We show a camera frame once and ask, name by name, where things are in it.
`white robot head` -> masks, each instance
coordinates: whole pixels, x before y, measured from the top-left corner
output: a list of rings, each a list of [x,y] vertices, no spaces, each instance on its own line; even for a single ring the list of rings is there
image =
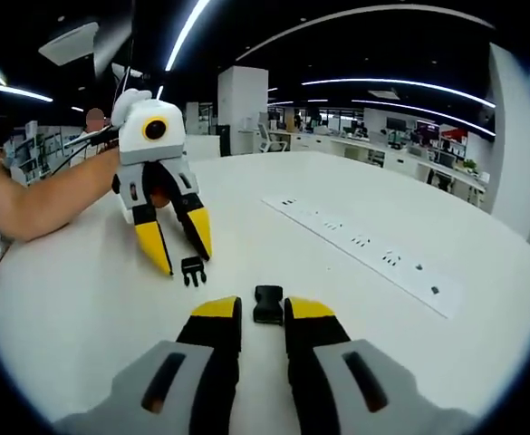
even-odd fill
[[[186,132],[174,104],[153,100],[151,92],[128,89],[116,101],[111,123],[120,127],[120,161],[131,165],[182,156]]]

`round white table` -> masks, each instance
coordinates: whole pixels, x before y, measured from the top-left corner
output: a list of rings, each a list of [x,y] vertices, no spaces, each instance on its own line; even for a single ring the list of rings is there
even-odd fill
[[[159,221],[176,274],[140,252],[109,194],[62,230],[13,246],[0,265],[0,357],[48,420],[87,411],[113,377],[190,312],[243,298],[240,382],[230,433],[299,433],[286,380],[284,331],[254,324],[256,285],[274,284],[330,306],[353,339],[367,339],[416,377],[440,407],[477,416],[500,399],[530,351],[530,246],[502,223],[424,183],[314,152],[191,163],[210,212],[207,282],[186,288],[180,260],[195,255],[173,210]],[[357,219],[459,280],[448,320],[383,276],[261,202],[292,194]]]

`person's arm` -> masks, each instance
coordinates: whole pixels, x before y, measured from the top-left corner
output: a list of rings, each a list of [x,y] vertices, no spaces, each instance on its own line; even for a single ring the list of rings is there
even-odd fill
[[[118,150],[25,188],[0,167],[0,234],[28,241],[63,227],[111,189]]]

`power strip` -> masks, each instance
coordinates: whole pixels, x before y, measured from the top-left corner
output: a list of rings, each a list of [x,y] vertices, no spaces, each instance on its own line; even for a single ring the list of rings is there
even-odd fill
[[[458,311],[462,298],[460,286],[422,261],[300,199],[285,196],[264,198],[263,202],[361,261],[444,317],[451,319]]]

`robot eye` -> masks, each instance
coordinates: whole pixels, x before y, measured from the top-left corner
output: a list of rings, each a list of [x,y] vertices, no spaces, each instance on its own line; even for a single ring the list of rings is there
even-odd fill
[[[161,118],[152,118],[144,125],[144,137],[147,140],[158,140],[166,133],[168,125]]]

